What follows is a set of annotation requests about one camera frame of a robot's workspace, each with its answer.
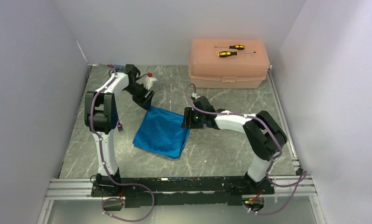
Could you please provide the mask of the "blue cloth napkin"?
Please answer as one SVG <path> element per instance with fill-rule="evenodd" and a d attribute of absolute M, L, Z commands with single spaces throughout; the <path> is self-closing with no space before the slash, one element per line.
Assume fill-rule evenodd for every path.
<path fill-rule="evenodd" d="M 152 106 L 135 134 L 134 147 L 178 159 L 190 133 L 190 129 L 181 127 L 183 118 L 183 115 Z"/>

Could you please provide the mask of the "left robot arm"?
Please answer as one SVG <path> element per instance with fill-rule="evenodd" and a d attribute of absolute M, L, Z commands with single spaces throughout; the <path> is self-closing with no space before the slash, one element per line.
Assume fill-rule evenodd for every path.
<path fill-rule="evenodd" d="M 132 100 L 148 111 L 157 79 L 152 73 L 141 74 L 133 64 L 108 65 L 109 79 L 95 91 L 85 94 L 84 122 L 94 138 L 98 157 L 96 183 L 110 196 L 122 190 L 120 170 L 115 158 L 114 133 L 122 131 L 117 112 L 116 97 L 126 91 Z"/>

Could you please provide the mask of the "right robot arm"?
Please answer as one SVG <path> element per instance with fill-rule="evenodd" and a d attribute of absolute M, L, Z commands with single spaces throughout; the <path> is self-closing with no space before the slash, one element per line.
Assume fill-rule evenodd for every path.
<path fill-rule="evenodd" d="M 188 98 L 182 128 L 231 130 L 246 135 L 255 157 L 246 172 L 245 187 L 251 194 L 258 193 L 267 180 L 273 160 L 280 156 L 288 137 L 267 111 L 242 114 L 215 110 L 205 96 Z"/>

